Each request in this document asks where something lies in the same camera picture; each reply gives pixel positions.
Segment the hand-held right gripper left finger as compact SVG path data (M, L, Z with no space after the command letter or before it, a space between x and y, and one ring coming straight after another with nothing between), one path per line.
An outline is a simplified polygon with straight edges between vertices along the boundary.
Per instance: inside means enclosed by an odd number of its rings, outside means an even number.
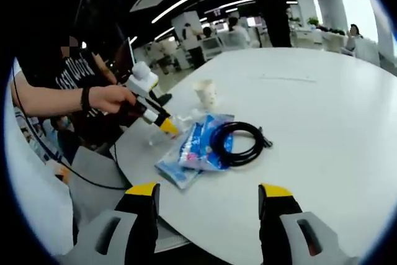
M135 185L114 210L79 232L67 264L151 264L158 239L160 183Z

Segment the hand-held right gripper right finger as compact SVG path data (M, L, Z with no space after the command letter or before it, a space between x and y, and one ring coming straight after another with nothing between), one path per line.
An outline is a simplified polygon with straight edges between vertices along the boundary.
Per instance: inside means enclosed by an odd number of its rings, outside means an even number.
M358 264L339 246L337 233L302 211L286 188L260 184L259 239L263 264Z

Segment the person's left hand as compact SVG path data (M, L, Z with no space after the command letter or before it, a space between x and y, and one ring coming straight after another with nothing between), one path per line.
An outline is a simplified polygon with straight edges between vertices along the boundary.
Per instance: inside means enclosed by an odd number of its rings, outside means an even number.
M132 106L136 103L136 97L126 87L111 85L90 88L89 104L92 108L115 114L124 102Z

